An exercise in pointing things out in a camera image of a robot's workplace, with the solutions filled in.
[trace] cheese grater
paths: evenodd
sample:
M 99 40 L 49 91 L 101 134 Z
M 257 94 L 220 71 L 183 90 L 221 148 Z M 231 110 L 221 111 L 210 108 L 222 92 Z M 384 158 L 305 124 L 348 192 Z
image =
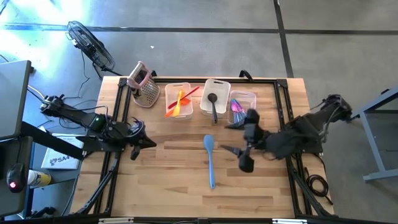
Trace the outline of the cheese grater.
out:
M 160 94 L 160 88 L 152 78 L 151 72 L 143 62 L 138 62 L 136 68 L 127 79 L 134 102 L 143 108 L 154 105 Z

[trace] pink cheese grater handle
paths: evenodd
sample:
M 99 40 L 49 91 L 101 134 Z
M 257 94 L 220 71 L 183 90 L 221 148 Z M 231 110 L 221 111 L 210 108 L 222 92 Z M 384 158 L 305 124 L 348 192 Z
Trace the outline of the pink cheese grater handle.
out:
M 143 81 L 141 83 L 137 83 L 134 80 L 134 78 L 135 78 L 136 75 L 138 75 L 140 70 L 145 71 L 147 74 L 146 74 L 145 78 L 143 79 Z M 148 70 L 148 68 L 144 65 L 144 63 L 139 61 L 137 66 L 135 67 L 135 69 L 130 73 L 129 78 L 127 78 L 127 84 L 130 87 L 133 87 L 135 89 L 140 90 L 148 82 L 148 79 L 151 76 L 150 72 L 151 71 Z

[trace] gray metal stand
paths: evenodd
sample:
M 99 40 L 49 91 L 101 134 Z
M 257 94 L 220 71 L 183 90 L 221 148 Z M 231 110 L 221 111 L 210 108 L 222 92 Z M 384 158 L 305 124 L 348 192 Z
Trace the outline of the gray metal stand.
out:
M 398 110 L 377 110 L 381 106 L 396 99 L 397 97 L 398 97 L 398 86 L 384 92 L 379 98 L 375 99 L 374 101 L 370 102 L 360 110 L 357 110 L 355 113 L 353 113 L 351 117 L 351 120 L 355 118 L 361 119 L 363 128 L 365 130 L 365 133 L 368 137 L 368 141 L 372 149 L 373 156 L 376 160 L 377 167 L 379 168 L 379 172 L 375 172 L 369 175 L 364 175 L 363 179 L 365 182 L 368 182 L 370 180 L 385 179 L 389 177 L 398 177 L 398 169 L 386 170 L 386 168 L 384 167 L 379 152 L 379 148 L 377 147 L 376 144 L 375 140 L 376 136 L 373 134 L 367 118 L 369 114 L 398 114 Z

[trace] orange utensil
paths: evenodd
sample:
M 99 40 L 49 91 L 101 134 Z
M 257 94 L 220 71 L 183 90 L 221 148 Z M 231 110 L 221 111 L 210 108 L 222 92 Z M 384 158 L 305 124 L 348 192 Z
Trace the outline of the orange utensil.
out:
M 185 105 L 188 105 L 190 102 L 191 102 L 190 99 L 184 98 L 184 99 L 181 99 L 180 104 L 181 104 L 181 106 L 185 106 Z M 174 111 L 174 110 L 170 110 L 169 112 L 167 112 L 167 113 L 164 115 L 164 117 L 165 117 L 165 118 L 168 118 L 171 114 L 173 114 L 173 111 Z

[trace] fan grille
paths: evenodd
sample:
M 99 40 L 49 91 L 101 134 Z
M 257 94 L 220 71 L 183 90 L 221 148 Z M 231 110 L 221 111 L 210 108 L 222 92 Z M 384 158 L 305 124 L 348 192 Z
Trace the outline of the fan grille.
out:
M 115 62 L 104 44 L 99 41 L 83 24 L 71 21 L 67 26 L 69 36 L 76 46 L 101 69 L 113 70 Z

